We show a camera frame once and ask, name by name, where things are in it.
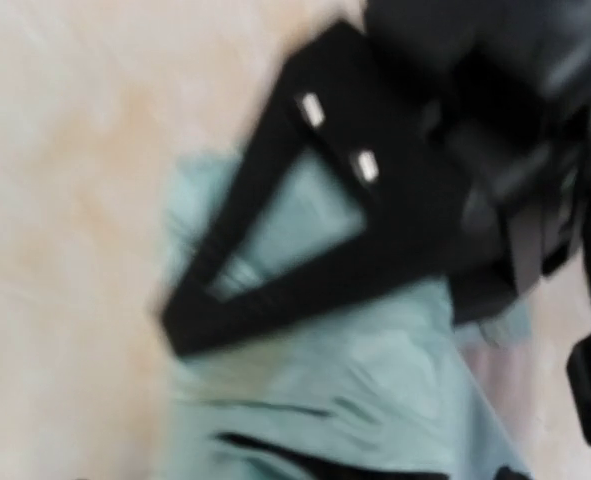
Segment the triangular finger of the black left gripper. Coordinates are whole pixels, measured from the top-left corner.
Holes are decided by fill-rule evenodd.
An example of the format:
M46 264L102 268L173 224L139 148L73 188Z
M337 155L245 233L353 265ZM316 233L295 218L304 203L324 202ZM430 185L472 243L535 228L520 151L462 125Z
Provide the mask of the triangular finger of the black left gripper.
M455 169L367 38L337 22L283 64L243 151L179 165L160 324L199 355L440 272Z

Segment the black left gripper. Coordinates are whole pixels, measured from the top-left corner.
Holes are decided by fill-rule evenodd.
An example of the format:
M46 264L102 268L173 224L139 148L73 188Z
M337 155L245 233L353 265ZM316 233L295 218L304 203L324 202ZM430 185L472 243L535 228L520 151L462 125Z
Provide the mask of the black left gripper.
M458 324L571 259L591 191L591 1L371 1L383 56L433 98L430 137L489 191L500 258L449 279Z

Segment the mint green black umbrella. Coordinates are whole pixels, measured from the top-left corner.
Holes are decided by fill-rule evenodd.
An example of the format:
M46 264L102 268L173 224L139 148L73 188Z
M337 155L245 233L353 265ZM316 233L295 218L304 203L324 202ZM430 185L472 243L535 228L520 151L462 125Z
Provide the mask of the mint green black umbrella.
M458 351L445 281L173 360L157 479L500 479L528 467Z

